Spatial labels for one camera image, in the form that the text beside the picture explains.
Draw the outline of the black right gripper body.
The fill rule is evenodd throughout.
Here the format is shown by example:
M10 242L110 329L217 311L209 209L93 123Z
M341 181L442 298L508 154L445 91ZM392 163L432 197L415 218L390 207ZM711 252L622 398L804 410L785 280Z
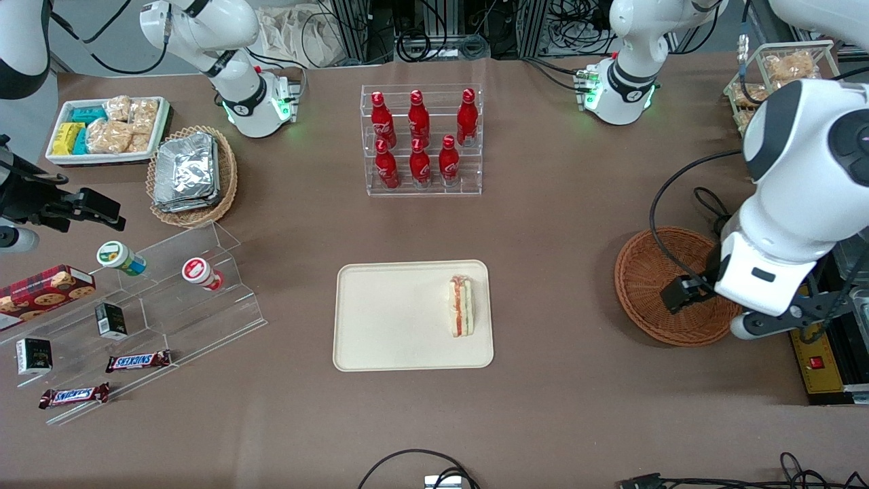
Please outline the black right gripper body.
M2 155L2 217L18 225L29 222L59 232L69 231L67 217L47 213L68 195L59 188L68 182L68 177L50 175L16 155Z

